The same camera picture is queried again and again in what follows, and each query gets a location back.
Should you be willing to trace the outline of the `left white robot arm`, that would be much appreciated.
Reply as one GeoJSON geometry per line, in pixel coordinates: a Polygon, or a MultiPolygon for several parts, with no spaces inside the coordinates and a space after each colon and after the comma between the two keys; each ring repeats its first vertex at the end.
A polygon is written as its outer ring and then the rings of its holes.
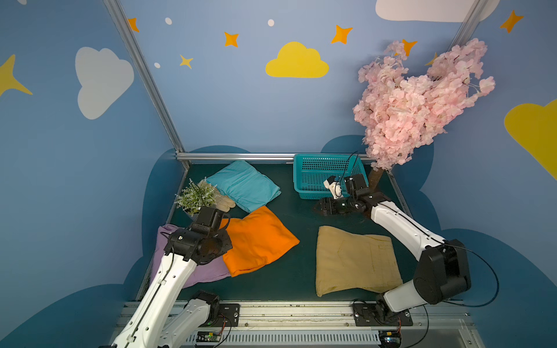
{"type": "Polygon", "coordinates": [[[200,326],[218,320],[219,297],[205,291],[197,292],[174,319],[168,317],[195,269],[232,249],[226,230],[230,222],[229,214],[202,207],[190,226],[165,234],[155,278],[111,347],[179,347],[200,326]]]}

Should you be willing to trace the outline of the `teal pants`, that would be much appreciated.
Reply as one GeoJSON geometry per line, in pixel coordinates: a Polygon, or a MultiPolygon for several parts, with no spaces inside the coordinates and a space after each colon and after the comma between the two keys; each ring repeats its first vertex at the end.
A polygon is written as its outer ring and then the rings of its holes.
{"type": "Polygon", "coordinates": [[[266,206],[281,194],[270,178],[243,160],[232,162],[206,181],[247,213],[266,206]]]}

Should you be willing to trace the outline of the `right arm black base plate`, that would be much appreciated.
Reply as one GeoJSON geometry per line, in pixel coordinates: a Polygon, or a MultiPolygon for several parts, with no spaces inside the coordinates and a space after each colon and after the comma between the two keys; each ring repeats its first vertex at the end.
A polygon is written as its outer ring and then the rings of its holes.
{"type": "Polygon", "coordinates": [[[413,326],[413,320],[409,311],[386,314],[377,309],[375,303],[364,303],[355,301],[351,304],[352,316],[358,327],[363,326],[392,326],[392,327],[410,327],[413,326]]]}

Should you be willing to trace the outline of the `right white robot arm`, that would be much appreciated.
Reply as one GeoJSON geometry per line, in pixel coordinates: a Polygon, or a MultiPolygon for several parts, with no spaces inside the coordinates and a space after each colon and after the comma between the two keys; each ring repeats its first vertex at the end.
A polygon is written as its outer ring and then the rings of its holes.
{"type": "Polygon", "coordinates": [[[436,305],[471,288],[469,261],[459,240],[446,240],[425,229],[383,193],[374,192],[361,174],[323,182],[331,195],[319,201],[321,214],[368,213],[374,223],[398,239],[418,261],[413,279],[377,297],[374,311],[383,321],[413,307],[436,305]]]}

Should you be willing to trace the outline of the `khaki pants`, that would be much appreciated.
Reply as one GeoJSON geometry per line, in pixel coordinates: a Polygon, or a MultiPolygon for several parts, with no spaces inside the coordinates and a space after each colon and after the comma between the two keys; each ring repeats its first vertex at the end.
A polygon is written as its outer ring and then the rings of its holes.
{"type": "Polygon", "coordinates": [[[363,289],[384,293],[403,284],[392,240],[387,236],[319,228],[316,248],[316,294],[363,289]]]}

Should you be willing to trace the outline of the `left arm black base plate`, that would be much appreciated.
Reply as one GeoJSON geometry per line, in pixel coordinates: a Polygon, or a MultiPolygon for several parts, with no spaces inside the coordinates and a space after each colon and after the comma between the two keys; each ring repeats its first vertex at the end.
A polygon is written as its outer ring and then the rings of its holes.
{"type": "Polygon", "coordinates": [[[220,303],[214,318],[210,320],[210,327],[216,328],[223,326],[237,327],[239,325],[241,305],[239,303],[220,303]]]}

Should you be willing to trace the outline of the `orange pants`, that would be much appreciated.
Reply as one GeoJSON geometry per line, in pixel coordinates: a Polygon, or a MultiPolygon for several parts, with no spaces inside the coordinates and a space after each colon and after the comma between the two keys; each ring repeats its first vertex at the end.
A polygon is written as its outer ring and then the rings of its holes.
{"type": "Polygon", "coordinates": [[[252,273],[284,256],[300,240],[266,206],[221,224],[232,242],[223,262],[232,277],[252,273]]]}

